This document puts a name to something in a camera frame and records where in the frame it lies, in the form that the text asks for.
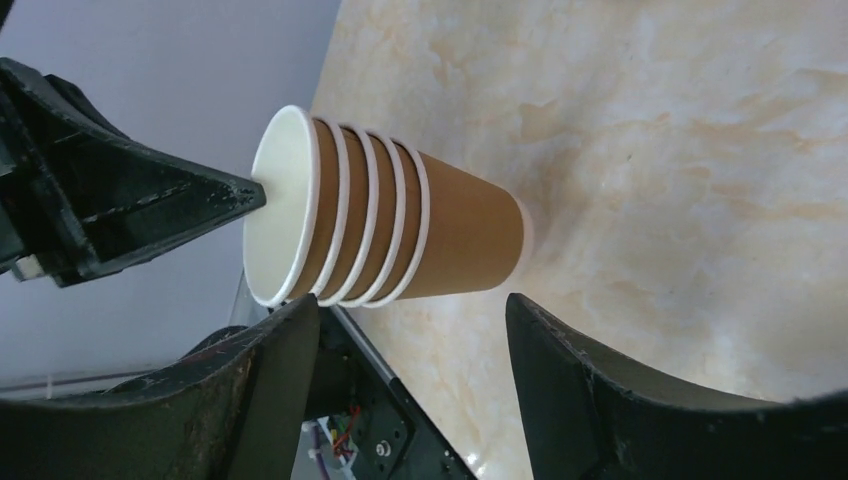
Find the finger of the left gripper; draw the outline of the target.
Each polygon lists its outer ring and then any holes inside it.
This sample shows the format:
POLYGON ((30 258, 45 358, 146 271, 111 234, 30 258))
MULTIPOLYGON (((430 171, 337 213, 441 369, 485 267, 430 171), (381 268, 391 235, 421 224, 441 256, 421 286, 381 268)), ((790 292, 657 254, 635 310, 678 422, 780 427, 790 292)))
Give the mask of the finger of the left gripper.
POLYGON ((147 147, 73 83, 1 61, 1 269, 69 287, 262 207, 256 182, 147 147))

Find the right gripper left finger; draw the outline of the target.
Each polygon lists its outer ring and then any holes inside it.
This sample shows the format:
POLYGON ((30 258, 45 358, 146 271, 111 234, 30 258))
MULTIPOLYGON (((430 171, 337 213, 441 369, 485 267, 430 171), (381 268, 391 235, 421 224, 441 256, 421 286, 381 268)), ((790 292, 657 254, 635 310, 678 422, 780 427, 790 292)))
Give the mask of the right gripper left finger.
POLYGON ((320 312, 313 296, 102 392, 3 400, 5 479, 287 479, 320 312))

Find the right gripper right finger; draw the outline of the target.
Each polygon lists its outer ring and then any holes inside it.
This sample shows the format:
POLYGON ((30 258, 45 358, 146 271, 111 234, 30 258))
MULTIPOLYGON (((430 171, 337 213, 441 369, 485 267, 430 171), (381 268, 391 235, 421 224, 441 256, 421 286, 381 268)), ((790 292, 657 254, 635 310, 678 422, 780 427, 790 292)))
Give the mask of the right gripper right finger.
POLYGON ((649 367, 528 297, 506 302, 537 479, 843 479, 847 395, 776 403, 649 367))

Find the stack of brown paper cups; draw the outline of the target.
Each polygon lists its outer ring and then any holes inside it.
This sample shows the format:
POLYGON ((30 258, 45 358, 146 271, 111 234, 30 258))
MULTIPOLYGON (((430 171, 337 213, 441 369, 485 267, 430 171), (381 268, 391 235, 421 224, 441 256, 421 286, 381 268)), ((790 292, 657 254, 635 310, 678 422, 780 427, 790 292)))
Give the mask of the stack of brown paper cups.
POLYGON ((266 307, 307 294, 379 308, 489 290, 532 254, 532 219, 508 191, 295 105, 268 123, 251 175, 266 203, 244 223, 244 275, 266 307))

